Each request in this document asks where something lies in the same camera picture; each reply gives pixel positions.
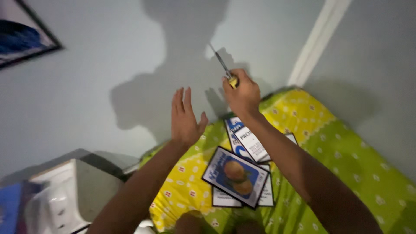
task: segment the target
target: bed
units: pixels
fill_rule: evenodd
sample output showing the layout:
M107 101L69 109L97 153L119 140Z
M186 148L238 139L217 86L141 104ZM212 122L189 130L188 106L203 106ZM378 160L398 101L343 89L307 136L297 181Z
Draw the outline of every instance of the bed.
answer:
M261 113L278 130L292 132L300 147L337 175L371 210L384 233L416 233L416 186L306 91L293 88L264 98ZM212 189L201 180L217 146L231 150L223 120L207 126L181 157L149 208L160 233L192 210L208 233L228 233L247 219L266 233L326 233L312 210L270 162L274 207L212 207ZM143 157L145 164L160 147Z

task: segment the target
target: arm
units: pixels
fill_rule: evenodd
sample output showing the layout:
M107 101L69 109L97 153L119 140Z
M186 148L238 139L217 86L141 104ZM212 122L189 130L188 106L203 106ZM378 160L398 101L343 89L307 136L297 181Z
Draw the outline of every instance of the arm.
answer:
M223 79L232 111L259 139L296 192L307 202L329 233L381 233L371 212L358 197L315 158L275 129L259 112L260 90L242 69L234 90Z
M196 123L191 105L191 89L176 91L172 100L172 140L126 182L103 208L88 234L131 234L143 220L160 187L179 158L195 144L208 119L203 112Z

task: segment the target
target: stack of cards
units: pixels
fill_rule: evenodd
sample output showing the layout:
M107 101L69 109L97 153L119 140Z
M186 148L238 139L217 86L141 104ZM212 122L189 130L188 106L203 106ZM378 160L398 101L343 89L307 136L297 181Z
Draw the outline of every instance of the stack of cards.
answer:
M274 206L270 156L238 117L225 120L234 153L218 147L202 180L213 186L214 207ZM286 135L297 144L295 136Z

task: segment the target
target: yellow screwdriver handle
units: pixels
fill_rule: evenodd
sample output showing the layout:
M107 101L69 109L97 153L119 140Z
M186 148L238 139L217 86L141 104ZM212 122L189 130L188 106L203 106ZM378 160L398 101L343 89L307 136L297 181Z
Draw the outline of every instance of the yellow screwdriver handle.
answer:
M233 87L233 89L237 89L238 85L240 84L240 80L234 76L231 75L231 78L228 79L228 83Z

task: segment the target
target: person's left hand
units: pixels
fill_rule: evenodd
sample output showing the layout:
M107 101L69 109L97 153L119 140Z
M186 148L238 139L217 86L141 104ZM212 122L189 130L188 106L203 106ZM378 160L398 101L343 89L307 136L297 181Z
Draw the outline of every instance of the person's left hand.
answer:
M183 87L178 89L172 99L172 140L190 147L195 144L204 133L208 124L205 112L201 114L201 121L196 123L191 105L191 88L185 91L183 98Z

